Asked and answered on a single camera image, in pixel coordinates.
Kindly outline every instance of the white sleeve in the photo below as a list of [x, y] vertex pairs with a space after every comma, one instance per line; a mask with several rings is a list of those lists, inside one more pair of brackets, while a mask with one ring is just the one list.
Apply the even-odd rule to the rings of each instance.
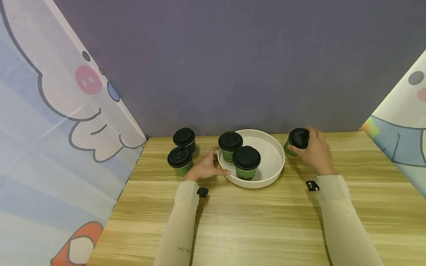
[[382, 266], [341, 175], [318, 176], [325, 240], [333, 266]]
[[195, 215], [198, 207], [194, 181], [182, 181], [175, 196], [175, 205], [164, 228], [154, 266], [188, 266], [192, 253]]

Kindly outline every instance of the wooden table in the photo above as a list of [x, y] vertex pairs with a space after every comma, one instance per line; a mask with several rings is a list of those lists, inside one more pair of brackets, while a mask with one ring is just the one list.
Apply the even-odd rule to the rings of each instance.
[[[287, 134], [273, 135], [281, 144]], [[385, 265], [426, 265], [426, 202], [364, 132], [326, 134], [336, 168]], [[198, 161], [217, 137], [197, 137]], [[167, 164], [172, 138], [150, 138], [88, 266], [151, 266], [173, 208], [180, 177]], [[223, 176], [196, 217], [193, 266], [329, 265], [321, 212], [305, 180], [313, 170], [297, 158], [272, 185], [244, 189]]]

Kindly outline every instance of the gray wall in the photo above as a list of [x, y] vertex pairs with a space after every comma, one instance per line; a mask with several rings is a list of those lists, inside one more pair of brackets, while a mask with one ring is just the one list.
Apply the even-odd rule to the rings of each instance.
[[150, 137], [357, 130], [426, 48], [426, 1], [55, 2]]

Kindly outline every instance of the black cup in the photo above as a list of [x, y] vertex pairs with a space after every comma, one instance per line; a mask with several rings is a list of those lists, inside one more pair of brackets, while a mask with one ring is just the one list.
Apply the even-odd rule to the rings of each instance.
[[173, 135], [173, 142], [176, 146], [185, 146], [191, 152], [192, 156], [197, 153], [197, 146], [195, 145], [195, 133], [190, 128], [184, 127]]
[[181, 177], [184, 177], [194, 166], [192, 153], [185, 146], [178, 146], [171, 150], [167, 156], [167, 162], [175, 169], [176, 174]]
[[250, 181], [260, 164], [260, 153], [251, 146], [239, 147], [232, 155], [235, 170], [240, 179]]
[[284, 145], [284, 152], [290, 157], [296, 157], [297, 154], [288, 149], [289, 145], [295, 146], [299, 149], [306, 149], [309, 142], [309, 131], [303, 128], [293, 129], [288, 135], [288, 140]]
[[219, 147], [227, 163], [233, 163], [232, 155], [237, 148], [242, 146], [242, 142], [241, 135], [233, 131], [225, 132], [219, 137]]

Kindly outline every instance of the white round tray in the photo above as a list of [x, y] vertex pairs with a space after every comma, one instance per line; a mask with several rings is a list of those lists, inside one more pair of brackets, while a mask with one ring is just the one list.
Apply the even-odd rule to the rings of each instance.
[[260, 165], [252, 180], [239, 179], [235, 166], [225, 161], [219, 149], [220, 166], [231, 171], [231, 175], [226, 175], [226, 178], [237, 186], [247, 189], [258, 189], [272, 184], [277, 180], [284, 167], [285, 155], [281, 144], [271, 135], [259, 130], [243, 129], [236, 132], [242, 136], [243, 146], [252, 146], [260, 153]]

